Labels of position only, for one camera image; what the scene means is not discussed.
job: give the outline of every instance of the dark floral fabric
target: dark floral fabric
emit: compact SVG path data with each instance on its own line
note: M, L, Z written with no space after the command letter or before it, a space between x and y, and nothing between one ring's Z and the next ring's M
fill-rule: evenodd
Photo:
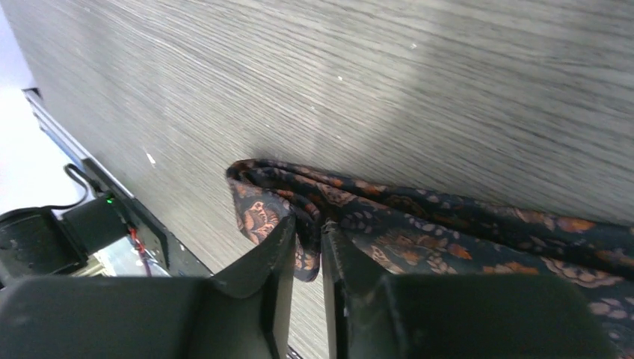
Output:
M575 283L621 358L634 358L634 228L368 183L264 159L227 170L240 231L259 244L298 217L295 276L319 271L327 218L392 273L551 274Z

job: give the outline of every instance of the black plastic part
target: black plastic part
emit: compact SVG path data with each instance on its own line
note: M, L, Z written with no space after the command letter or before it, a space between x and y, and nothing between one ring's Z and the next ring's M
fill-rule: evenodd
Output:
M115 199L101 196L62 215L67 232L92 254L128 236L129 229L117 211Z
M0 216L0 281L4 286L31 275L70 273L87 255L50 209L31 207Z
M209 277L212 272L192 252L170 232L154 214L139 200L128 196L107 175L98 164L91 159L82 161L86 175L93 180L98 192L111 192L120 213L126 221L142 231L142 240L146 249L153 253L159 265L173 277Z
M213 278L38 277L4 290L0 358L283 358L295 218Z
M322 231L330 358L615 358L570 283L537 275L392 275Z

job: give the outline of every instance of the red wire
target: red wire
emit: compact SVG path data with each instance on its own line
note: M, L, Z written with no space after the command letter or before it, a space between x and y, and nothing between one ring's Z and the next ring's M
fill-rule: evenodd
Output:
M132 241L135 243L135 247L137 252L139 253L139 257L141 258L141 262L143 263L143 267L145 267L145 273L148 277L152 277L152 271L150 270L150 264L147 262L147 252L145 250L145 245L143 242L139 240L137 237L137 229L131 227L130 228L130 237Z

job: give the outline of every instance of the wooden panel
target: wooden panel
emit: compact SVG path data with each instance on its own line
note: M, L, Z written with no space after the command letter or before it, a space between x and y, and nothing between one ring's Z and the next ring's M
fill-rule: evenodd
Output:
M634 223L631 2L2 4L55 118L213 269L250 247L246 157ZM320 303L298 285L308 358Z

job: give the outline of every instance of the black cable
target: black cable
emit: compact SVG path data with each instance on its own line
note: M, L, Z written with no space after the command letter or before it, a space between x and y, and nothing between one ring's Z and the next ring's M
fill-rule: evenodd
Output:
M81 197L79 201L73 204L67 204L63 206L49 205L49 206L42 207L43 209L71 209L74 206L80 205L82 202L86 200L86 198L88 198L88 194L90 193L90 186L89 186L90 179L88 178L88 176L86 176L85 173L81 172L81 170L72 163L69 163L68 165L64 166L64 172L66 172L66 175L68 175L68 177L73 179L75 183L80 185L85 190L84 196Z

